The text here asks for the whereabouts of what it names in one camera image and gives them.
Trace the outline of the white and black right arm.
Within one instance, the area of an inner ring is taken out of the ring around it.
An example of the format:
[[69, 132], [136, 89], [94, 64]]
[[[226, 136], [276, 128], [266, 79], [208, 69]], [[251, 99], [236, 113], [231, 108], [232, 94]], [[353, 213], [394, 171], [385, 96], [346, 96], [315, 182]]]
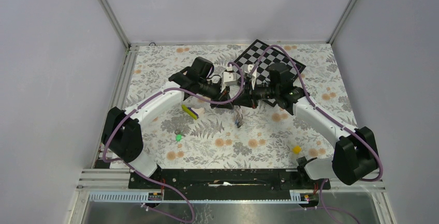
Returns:
[[256, 84], [256, 66], [244, 65], [244, 71], [240, 72], [242, 87], [233, 104], [253, 108], [260, 100], [274, 99], [280, 108], [311, 125], [334, 148], [332, 157], [315, 158], [303, 165], [304, 170], [297, 174], [299, 186], [309, 189], [319, 179], [335, 177], [346, 185], [367, 182], [366, 176], [374, 170], [378, 170], [378, 175], [371, 180], [381, 179], [383, 166], [371, 129], [356, 128], [326, 112], [315, 103], [305, 86], [293, 85], [293, 74], [286, 64], [272, 64], [268, 72], [269, 82]]

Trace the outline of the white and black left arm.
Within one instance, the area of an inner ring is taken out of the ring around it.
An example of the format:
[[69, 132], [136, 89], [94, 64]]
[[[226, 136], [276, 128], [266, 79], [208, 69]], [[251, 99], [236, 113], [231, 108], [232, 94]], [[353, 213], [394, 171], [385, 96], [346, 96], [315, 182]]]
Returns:
[[142, 130], [156, 117], [181, 104], [189, 96], [209, 102], [214, 106], [226, 105], [233, 98], [222, 100], [226, 95], [226, 80], [234, 85], [237, 78], [244, 79], [242, 69], [235, 62], [228, 67], [218, 83], [208, 79], [213, 71], [213, 64], [202, 57], [197, 57], [191, 66], [174, 73], [157, 92], [142, 102], [124, 110], [113, 107], [107, 113], [101, 142], [104, 145], [103, 161], [112, 162], [107, 151], [116, 154], [116, 161], [124, 162], [141, 175], [141, 182], [147, 188], [155, 188], [160, 183], [157, 163], [143, 150]]

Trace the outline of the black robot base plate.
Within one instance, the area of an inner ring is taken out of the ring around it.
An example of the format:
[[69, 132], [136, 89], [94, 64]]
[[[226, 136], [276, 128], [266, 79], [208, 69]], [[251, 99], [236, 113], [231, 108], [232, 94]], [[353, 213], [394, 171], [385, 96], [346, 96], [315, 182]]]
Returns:
[[330, 183], [310, 179], [296, 169], [157, 169], [149, 180], [130, 174], [129, 189], [158, 190], [165, 200], [179, 200], [185, 195], [196, 200], [291, 200], [302, 190], [317, 196], [320, 186]]

